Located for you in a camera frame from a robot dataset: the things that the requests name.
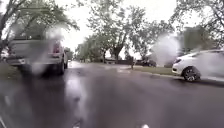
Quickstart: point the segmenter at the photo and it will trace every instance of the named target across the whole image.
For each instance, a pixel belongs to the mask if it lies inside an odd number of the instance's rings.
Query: car headlight
[[[176,59],[174,63],[179,63],[181,59]]]

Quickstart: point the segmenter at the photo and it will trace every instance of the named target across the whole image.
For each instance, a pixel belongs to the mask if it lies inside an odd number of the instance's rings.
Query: truck tire
[[[17,67],[17,69],[19,70],[22,77],[31,76],[31,73],[26,69],[26,67],[19,66],[19,67]]]
[[[65,72],[65,64],[64,61],[62,61],[60,64],[57,65],[57,75],[61,76]]]
[[[68,69],[68,62],[65,64],[65,69]]]

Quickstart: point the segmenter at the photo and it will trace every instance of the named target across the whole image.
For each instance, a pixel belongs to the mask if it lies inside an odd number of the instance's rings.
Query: grass lawn
[[[0,77],[13,77],[18,74],[19,72],[15,67],[11,67],[7,63],[0,62]]]
[[[172,73],[172,68],[164,68],[164,67],[134,67],[135,71],[141,72],[150,72],[153,74],[161,74],[161,75],[174,75]]]

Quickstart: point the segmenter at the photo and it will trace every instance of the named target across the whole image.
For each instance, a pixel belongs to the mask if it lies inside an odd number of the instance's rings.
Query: white car
[[[223,50],[207,50],[178,57],[172,72],[190,82],[201,78],[224,81],[223,65]]]
[[[6,62],[21,73],[31,71],[39,74],[52,69],[62,75],[68,67],[64,48],[54,40],[14,40],[10,43]]]

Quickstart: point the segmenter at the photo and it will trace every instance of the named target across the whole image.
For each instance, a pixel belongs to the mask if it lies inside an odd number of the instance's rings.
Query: wet road
[[[63,77],[0,79],[0,127],[223,128],[224,88],[72,62]]]

